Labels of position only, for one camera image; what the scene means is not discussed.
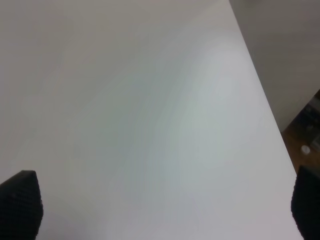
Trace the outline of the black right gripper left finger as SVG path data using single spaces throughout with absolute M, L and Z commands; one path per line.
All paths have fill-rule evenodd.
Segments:
M 36 239 L 44 216 L 37 174 L 22 170 L 0 184 L 0 238 Z

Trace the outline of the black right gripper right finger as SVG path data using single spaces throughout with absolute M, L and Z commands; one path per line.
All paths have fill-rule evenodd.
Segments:
M 291 198 L 291 213 L 305 240 L 320 238 L 320 169 L 301 165 Z

